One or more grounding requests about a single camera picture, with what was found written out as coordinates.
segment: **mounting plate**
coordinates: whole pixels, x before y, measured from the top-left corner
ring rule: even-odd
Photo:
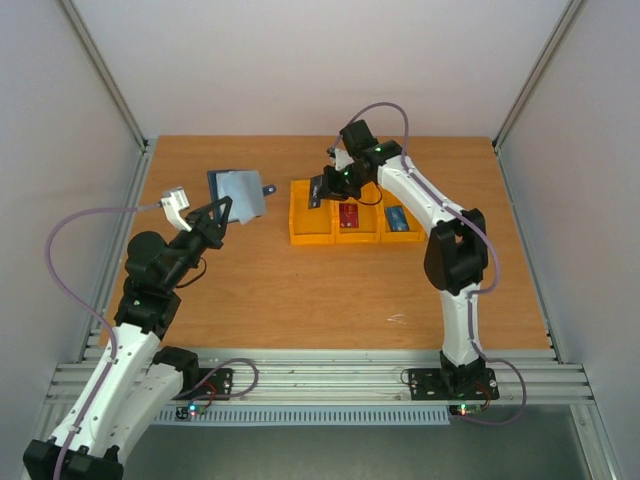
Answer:
[[[410,368],[407,369],[406,372],[409,377],[408,384],[411,392],[411,400],[460,400],[461,402],[486,400],[485,394],[475,386],[469,388],[469,390],[461,393],[457,397],[451,397],[440,377],[439,368]],[[498,400],[500,398],[496,375],[491,368],[485,368],[483,370],[478,383],[487,389],[491,395],[491,400]]]
[[[211,371],[210,368],[200,368],[198,369],[198,382],[202,380],[207,373]],[[229,395],[231,393],[231,389],[233,388],[233,369],[231,368],[221,368],[216,373],[211,375],[207,380],[211,385],[216,387],[216,391],[220,395]],[[189,395],[185,395],[184,397],[180,397],[180,400],[191,400],[194,397],[199,397],[201,395],[209,395],[209,387],[206,385],[202,385],[200,388],[194,390]],[[228,398],[219,398],[213,397],[214,402],[226,401]]]

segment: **orange tray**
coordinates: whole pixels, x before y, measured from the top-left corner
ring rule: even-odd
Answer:
[[[340,203],[323,201],[318,208],[309,209],[309,180],[291,182],[289,204],[289,238],[291,245],[327,245],[334,243],[392,243],[423,242],[424,229],[418,220],[405,208],[409,231],[393,232],[385,215],[385,208],[402,205],[391,193],[384,189],[382,201],[376,205],[363,205],[354,199],[344,203],[358,205],[358,227],[340,227]],[[362,189],[361,202],[376,203],[380,192],[373,183]]]

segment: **black cable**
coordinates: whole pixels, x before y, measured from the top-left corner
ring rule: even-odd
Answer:
[[[205,273],[207,273],[207,261],[202,257],[200,257],[200,260],[202,260],[204,262],[204,269],[202,270],[202,272],[200,272],[198,275],[193,277],[187,283],[183,283],[182,285],[177,285],[176,288],[185,288],[185,287],[188,287],[189,285],[193,285],[195,282],[200,280],[204,276]]]
[[[375,207],[376,205],[378,205],[382,201],[382,190],[380,190],[380,185],[378,185],[377,183],[376,183],[376,188],[378,189],[378,192],[380,193],[380,198],[378,199],[377,202],[375,202],[375,203],[367,203],[367,202],[361,202],[358,199],[356,199],[356,202],[358,202],[360,205],[366,205],[367,207]]]

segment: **blue card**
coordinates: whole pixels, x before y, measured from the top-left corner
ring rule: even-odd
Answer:
[[[392,232],[408,232],[409,222],[404,214],[404,209],[400,205],[395,207],[387,207],[384,209],[384,213],[387,216],[389,222],[389,228]]]

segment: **red card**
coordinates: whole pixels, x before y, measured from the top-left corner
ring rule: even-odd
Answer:
[[[358,206],[355,203],[338,205],[340,228],[358,228]]]

